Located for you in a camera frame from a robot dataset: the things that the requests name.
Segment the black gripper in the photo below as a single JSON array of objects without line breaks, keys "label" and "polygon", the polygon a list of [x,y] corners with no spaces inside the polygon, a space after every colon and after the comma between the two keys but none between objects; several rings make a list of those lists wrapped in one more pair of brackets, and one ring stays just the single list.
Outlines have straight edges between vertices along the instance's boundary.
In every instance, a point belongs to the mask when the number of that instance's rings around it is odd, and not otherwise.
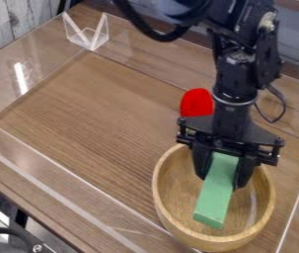
[{"label": "black gripper", "polygon": [[211,164],[212,153],[223,153],[239,158],[234,187],[243,188],[255,166],[275,166],[284,140],[262,126],[250,115],[258,90],[208,91],[214,101],[214,114],[199,117],[179,117],[176,141],[191,149],[196,176],[204,180]]}]

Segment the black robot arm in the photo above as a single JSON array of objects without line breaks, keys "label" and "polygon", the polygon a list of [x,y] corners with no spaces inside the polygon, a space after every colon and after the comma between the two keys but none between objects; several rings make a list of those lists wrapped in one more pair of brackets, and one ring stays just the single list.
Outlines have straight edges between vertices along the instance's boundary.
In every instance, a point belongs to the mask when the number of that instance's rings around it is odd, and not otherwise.
[{"label": "black robot arm", "polygon": [[202,179],[210,176],[218,153],[235,157],[231,185],[242,188],[256,166],[278,163],[284,146],[283,138],[258,126],[250,116],[260,90],[283,97],[272,86],[282,68],[274,0],[157,0],[157,10],[174,25],[166,34],[153,30],[128,0],[112,1],[136,29],[157,42],[172,42],[191,27],[206,26],[216,67],[214,114],[179,117],[176,141],[191,149],[195,174]]}]

